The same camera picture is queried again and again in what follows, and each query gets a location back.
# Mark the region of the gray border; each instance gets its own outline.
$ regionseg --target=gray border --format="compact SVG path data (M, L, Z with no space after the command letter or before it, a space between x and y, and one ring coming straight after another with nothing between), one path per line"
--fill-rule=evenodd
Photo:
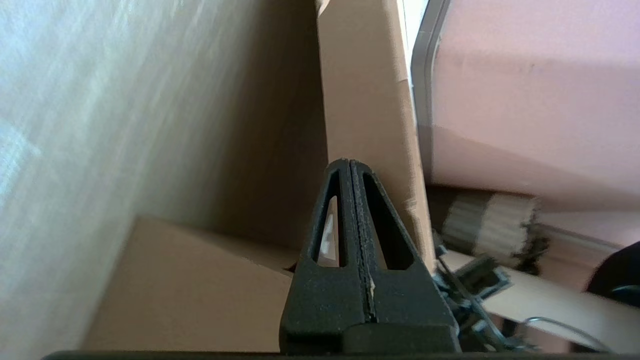
M433 113L431 112L433 63L450 2L451 0L429 0L411 57L413 102L418 125L422 171L426 184L430 184L433 177Z

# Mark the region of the cardboard box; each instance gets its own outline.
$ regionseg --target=cardboard box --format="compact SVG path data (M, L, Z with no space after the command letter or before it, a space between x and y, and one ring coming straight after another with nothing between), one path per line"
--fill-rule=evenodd
M85 350L278 352L298 252L142 218Z

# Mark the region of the clamp jaw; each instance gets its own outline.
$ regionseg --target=clamp jaw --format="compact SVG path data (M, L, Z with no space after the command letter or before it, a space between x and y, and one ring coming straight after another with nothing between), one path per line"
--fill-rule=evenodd
M334 196L339 267L330 268L317 259ZM329 165L312 223L282 314L282 352L460 351L458 324L367 165ZM384 263L376 255L376 234Z

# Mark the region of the cable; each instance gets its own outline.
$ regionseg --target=cable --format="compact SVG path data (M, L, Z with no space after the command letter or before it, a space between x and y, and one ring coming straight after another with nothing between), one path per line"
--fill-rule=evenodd
M602 352L608 352L608 353L613 353L614 352L610 347L608 347L607 345L604 345L604 343L602 343L602 341L594 338L592 335L589 335L588 333L586 333L586 332L584 332L584 331L582 331L582 330L580 330L580 329L578 329L576 327L573 327L571 325L567 325L567 324L565 324L563 322L560 322L560 321L557 321L557 320L554 320L554 319L545 318L543 316L534 316L534 317L531 317L531 318L527 318L523 322L519 323L519 325L523 325L523 327L524 327L522 329L522 332L521 332L521 335L520 335L520 337L523 340L527 336L527 329L528 329L527 325L529 325L530 323L533 323L533 322L552 323L552 324L554 324L556 326L560 326L560 327L562 327L564 329L567 329L567 330L569 330L569 331L571 331L571 332L573 332L575 334L578 334L578 335L582 336L584 339L589 340L592 344L598 345L598 347L600 347L600 351L602 351Z

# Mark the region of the brown cardboard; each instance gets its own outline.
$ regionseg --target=brown cardboard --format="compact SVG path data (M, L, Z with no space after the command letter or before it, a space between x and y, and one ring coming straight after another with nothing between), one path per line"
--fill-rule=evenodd
M141 219L83 348L277 352L297 255Z
M428 268L435 264L399 4L317 3L329 161L368 164Z

